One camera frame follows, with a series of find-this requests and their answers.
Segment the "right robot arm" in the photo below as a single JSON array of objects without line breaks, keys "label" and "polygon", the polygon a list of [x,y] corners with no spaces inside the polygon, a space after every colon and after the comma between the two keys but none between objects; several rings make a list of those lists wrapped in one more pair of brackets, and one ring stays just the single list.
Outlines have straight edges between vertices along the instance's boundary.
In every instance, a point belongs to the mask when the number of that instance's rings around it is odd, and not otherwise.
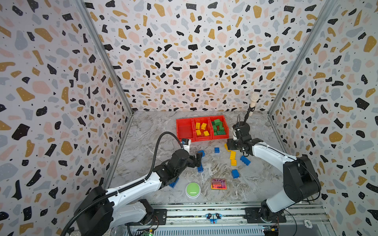
[{"label": "right robot arm", "polygon": [[260,158],[276,167],[283,174],[283,186],[274,196],[261,203],[258,217],[271,222],[283,211],[314,194],[320,194],[321,184],[311,160],[295,157],[277,150],[259,138],[252,138],[250,126],[237,122],[232,127],[233,138],[227,140],[229,150]]}]

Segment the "blue square brick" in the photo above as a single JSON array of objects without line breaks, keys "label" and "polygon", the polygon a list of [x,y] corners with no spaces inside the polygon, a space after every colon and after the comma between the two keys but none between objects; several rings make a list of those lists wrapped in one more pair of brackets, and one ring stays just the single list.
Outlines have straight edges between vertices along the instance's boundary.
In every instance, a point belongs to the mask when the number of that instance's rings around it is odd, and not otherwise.
[{"label": "blue square brick", "polygon": [[205,156],[205,152],[203,150],[198,151],[198,153],[201,153],[202,157]]},{"label": "blue square brick", "polygon": [[237,179],[237,178],[240,177],[240,174],[239,174],[238,170],[236,170],[236,169],[231,171],[231,175],[234,179]]}]

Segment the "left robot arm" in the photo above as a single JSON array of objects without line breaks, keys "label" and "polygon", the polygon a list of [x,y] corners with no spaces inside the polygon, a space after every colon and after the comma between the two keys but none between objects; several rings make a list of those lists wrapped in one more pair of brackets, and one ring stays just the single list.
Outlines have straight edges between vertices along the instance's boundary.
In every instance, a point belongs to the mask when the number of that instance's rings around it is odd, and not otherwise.
[{"label": "left robot arm", "polygon": [[149,223],[154,209],[142,197],[173,185],[186,168],[197,168],[202,164],[201,152],[190,154],[189,139],[178,143],[180,148],[173,152],[171,158],[159,165],[152,164],[146,176],[114,188],[98,186],[92,189],[62,229],[61,235],[69,233],[74,223],[83,236],[102,236],[108,230],[127,223]]}]

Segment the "yellow long brick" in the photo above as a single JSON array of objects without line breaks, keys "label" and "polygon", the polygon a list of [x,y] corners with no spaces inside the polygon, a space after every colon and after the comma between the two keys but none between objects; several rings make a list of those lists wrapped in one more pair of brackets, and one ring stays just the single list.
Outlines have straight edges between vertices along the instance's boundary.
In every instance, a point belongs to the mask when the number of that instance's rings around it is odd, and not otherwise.
[{"label": "yellow long brick", "polygon": [[230,152],[230,150],[228,149],[227,144],[224,144],[224,147],[225,147],[226,151]]}]

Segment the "dark green long brick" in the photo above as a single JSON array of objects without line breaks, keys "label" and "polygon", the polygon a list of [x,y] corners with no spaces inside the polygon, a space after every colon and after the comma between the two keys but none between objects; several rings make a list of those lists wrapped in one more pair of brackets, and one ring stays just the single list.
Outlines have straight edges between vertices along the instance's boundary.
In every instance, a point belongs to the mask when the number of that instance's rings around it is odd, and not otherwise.
[{"label": "dark green long brick", "polygon": [[213,126],[213,133],[215,136],[218,135],[218,127],[216,125]]}]

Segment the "blue long brick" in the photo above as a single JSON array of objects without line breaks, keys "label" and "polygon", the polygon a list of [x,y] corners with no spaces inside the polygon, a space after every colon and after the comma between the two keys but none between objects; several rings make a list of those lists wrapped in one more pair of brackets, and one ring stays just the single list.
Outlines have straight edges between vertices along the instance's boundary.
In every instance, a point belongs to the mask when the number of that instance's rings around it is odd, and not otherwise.
[{"label": "blue long brick", "polygon": [[204,171],[203,166],[200,165],[200,166],[197,168],[197,171],[198,171],[199,173],[202,173],[202,172]]},{"label": "blue long brick", "polygon": [[177,178],[174,182],[172,182],[171,184],[169,184],[169,186],[170,186],[171,188],[174,188],[175,185],[177,184],[178,180],[179,180],[179,178]]}]

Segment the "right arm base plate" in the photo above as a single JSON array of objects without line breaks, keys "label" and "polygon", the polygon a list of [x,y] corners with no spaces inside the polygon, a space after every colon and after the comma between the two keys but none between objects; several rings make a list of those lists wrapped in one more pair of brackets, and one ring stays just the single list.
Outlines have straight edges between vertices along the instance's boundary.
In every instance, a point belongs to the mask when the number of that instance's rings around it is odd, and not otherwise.
[{"label": "right arm base plate", "polygon": [[263,207],[247,207],[245,208],[244,219],[248,223],[286,223],[286,217],[283,210],[279,212],[271,212],[269,208]]}]

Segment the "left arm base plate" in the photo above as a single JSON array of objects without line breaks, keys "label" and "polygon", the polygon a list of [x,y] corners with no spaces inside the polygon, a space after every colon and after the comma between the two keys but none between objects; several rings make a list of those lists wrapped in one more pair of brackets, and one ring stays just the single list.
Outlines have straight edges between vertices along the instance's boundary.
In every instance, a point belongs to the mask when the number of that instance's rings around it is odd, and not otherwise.
[{"label": "left arm base plate", "polygon": [[142,225],[165,225],[167,220],[167,209],[146,210],[146,215],[139,222]]}]

